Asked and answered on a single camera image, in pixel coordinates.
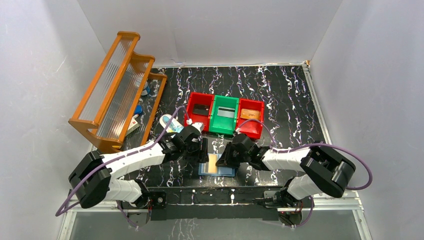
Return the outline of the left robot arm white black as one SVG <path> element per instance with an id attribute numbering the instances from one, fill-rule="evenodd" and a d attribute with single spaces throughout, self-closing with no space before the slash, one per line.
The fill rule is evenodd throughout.
<path id="1" fill-rule="evenodd" d="M 196 122 L 180 132 L 169 132 L 140 147 L 118 153 L 102 154 L 98 150 L 87 153 L 68 177 L 71 196 L 76 196 L 83 209 L 102 201 L 123 201 L 144 208 L 152 198 L 140 180 L 121 180 L 134 171 L 162 165 L 180 158 L 204 162 L 207 139 L 201 138 L 203 124 Z"/>

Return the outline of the blue card holder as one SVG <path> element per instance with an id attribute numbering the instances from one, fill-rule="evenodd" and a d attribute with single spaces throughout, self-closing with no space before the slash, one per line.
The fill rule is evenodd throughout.
<path id="1" fill-rule="evenodd" d="M 208 167 L 208 162 L 200 163 L 198 168 L 198 175 L 199 176 L 231 177 L 231 178 L 236 176 L 236 170 L 231 167 L 217 166 L 216 174 L 207 173 L 207 167 Z"/>

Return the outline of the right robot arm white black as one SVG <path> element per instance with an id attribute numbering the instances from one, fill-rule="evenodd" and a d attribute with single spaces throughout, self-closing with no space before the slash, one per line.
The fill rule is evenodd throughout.
<path id="1" fill-rule="evenodd" d="M 299 149 L 275 149 L 258 146 L 246 134 L 234 136 L 225 146 L 216 166 L 239 168 L 248 163 L 258 171 L 292 170 L 302 176 L 289 179 L 273 198 L 288 207 L 295 207 L 302 199 L 315 194 L 333 198 L 343 196 L 356 166 L 341 153 L 321 142 L 307 144 Z"/>

